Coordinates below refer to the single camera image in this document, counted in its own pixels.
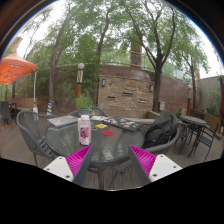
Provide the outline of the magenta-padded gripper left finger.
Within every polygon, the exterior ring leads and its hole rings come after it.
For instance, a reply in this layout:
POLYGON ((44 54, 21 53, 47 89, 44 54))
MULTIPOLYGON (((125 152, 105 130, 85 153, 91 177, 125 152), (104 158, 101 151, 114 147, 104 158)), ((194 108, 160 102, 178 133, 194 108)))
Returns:
POLYGON ((58 156, 44 170, 81 186, 93 154, 89 145, 67 157, 58 156))

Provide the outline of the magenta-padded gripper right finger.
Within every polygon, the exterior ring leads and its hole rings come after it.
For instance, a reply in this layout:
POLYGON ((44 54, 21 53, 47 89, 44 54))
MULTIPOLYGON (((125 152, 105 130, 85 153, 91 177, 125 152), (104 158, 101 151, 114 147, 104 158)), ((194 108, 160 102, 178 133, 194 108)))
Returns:
POLYGON ((142 186, 181 170, 164 154, 154 155, 133 145, 129 146, 128 154, 142 186))

